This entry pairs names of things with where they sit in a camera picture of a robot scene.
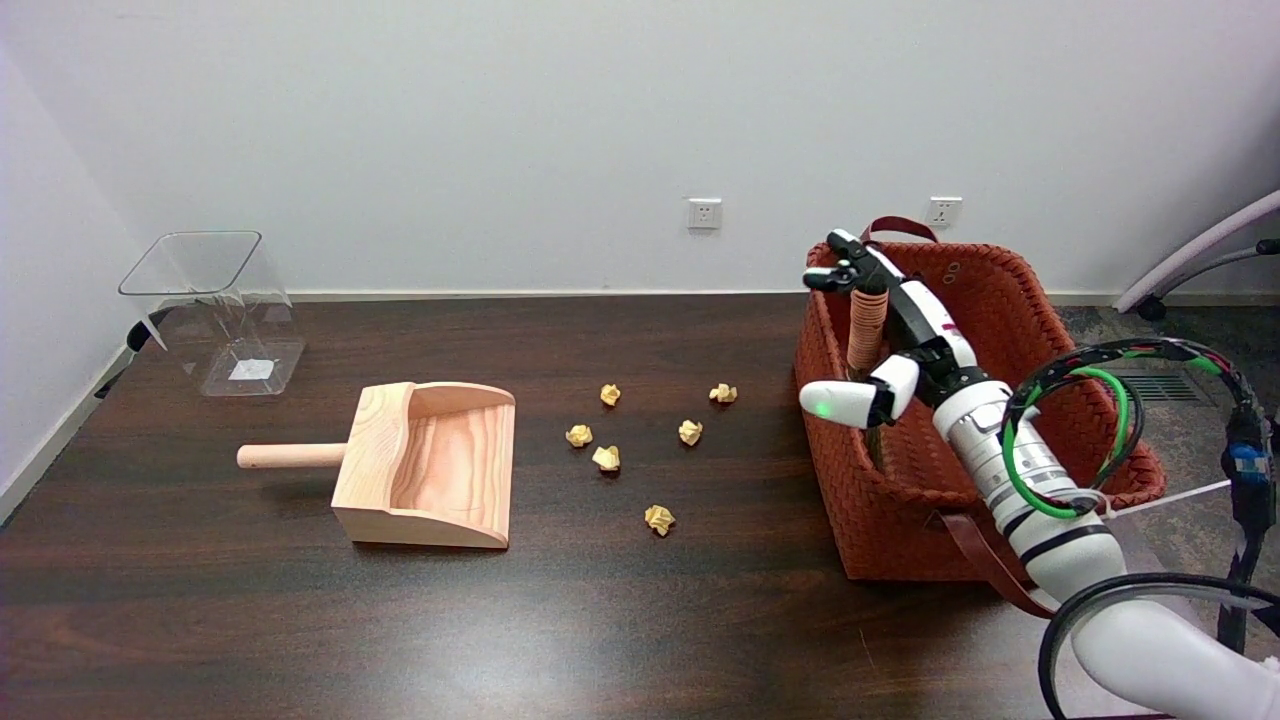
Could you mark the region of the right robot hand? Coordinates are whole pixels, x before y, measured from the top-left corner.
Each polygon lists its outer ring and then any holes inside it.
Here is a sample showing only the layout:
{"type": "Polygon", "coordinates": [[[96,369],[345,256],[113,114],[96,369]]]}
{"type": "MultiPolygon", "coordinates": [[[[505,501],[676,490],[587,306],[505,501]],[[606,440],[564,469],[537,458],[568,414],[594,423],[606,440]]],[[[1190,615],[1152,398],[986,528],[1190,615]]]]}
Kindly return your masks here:
{"type": "Polygon", "coordinates": [[[799,391],[813,416],[858,429],[895,424],[913,398],[938,407],[961,389],[989,380],[977,354],[940,299],[882,251],[845,229],[826,238],[832,266],[805,270],[809,290],[879,290],[887,301],[890,355],[863,380],[813,380],[799,391]]]}

